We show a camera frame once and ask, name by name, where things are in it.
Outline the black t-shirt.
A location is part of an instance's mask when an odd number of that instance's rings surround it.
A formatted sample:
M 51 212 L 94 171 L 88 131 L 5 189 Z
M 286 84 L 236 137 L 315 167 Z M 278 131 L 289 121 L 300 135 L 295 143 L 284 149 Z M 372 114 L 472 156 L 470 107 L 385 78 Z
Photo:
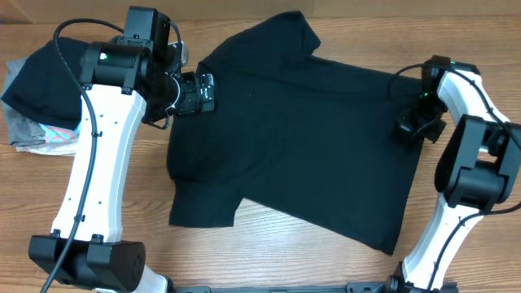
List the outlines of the black t-shirt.
M 392 254 L 422 151 L 396 131 L 418 80 L 320 59 L 298 11 L 226 39 L 198 64 L 216 109 L 177 118 L 169 223 L 229 227 L 243 199 Z

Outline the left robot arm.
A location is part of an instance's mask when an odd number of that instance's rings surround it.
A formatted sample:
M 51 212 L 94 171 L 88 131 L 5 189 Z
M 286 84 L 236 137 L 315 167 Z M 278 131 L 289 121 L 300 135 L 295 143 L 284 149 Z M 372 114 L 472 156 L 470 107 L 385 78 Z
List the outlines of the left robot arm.
M 72 81 L 81 92 L 81 129 L 71 176 L 50 233 L 34 235 L 29 258 L 59 282 L 95 292 L 171 292 L 141 242 L 122 238 L 122 202 L 140 124 L 167 129 L 172 116 L 216 108 L 211 74 L 182 72 L 187 52 L 172 20 L 130 7 L 113 42 L 90 43 Z

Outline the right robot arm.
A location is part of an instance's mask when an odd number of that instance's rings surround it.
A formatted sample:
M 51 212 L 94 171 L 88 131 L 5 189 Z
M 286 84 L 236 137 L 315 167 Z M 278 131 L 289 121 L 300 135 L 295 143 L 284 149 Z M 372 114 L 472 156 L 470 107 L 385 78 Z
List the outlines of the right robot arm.
M 378 287 L 379 292 L 455 292 L 445 273 L 466 236 L 510 196 L 520 169 L 520 126 L 494 105 L 482 85 L 479 69 L 434 55 L 417 66 L 422 97 L 396 120 L 410 142 L 436 142 L 448 112 L 455 130 L 436 166 L 434 212 L 416 247 Z

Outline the folded beige garment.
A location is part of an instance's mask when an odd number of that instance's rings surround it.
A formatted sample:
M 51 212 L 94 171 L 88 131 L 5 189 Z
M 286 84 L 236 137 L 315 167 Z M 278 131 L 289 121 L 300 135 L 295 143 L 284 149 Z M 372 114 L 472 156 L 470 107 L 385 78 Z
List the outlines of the folded beige garment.
M 57 142 L 57 143 L 43 143 L 32 146 L 18 146 L 18 152 L 28 152 L 37 155 L 52 155 L 52 156 L 74 156 L 76 154 L 78 141 L 71 142 Z

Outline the folded blue striped garment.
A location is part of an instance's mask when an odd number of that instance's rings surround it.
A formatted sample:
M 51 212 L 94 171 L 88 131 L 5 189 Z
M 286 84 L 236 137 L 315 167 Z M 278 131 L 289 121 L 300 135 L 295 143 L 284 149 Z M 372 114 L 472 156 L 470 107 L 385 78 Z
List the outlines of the folded blue striped garment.
M 80 135 L 79 126 L 74 130 L 44 124 L 40 124 L 39 126 L 45 133 L 43 139 L 46 143 L 72 142 L 73 140 L 78 139 Z

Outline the folded black garment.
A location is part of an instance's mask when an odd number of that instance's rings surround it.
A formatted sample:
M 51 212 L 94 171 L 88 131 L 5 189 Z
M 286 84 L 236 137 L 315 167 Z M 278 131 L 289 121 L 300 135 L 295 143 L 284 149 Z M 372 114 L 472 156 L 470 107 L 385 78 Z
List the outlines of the folded black garment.
M 81 121 L 81 92 L 63 62 L 78 77 L 88 44 L 61 37 L 58 45 L 61 55 L 55 53 L 53 42 L 30 55 L 2 101 L 39 124 L 74 130 Z

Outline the folded grey garment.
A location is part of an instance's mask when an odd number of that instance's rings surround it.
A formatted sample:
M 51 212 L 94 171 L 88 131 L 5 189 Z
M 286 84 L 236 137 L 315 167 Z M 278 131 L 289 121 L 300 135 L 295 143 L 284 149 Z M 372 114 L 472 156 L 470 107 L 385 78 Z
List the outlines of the folded grey garment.
M 46 133 L 42 127 L 23 116 L 4 101 L 7 90 L 24 66 L 26 58 L 7 62 L 7 76 L 2 91 L 2 111 L 7 124 L 8 142 L 14 147 L 27 147 L 44 144 Z

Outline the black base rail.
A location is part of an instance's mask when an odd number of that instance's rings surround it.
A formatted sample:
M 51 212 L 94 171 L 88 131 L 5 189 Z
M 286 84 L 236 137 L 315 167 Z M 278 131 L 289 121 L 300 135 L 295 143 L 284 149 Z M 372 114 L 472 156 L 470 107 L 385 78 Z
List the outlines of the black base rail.
M 386 282 L 350 282 L 342 286 L 276 286 L 211 288 L 209 286 L 176 286 L 174 293 L 384 293 L 424 292 L 416 288 L 387 289 Z

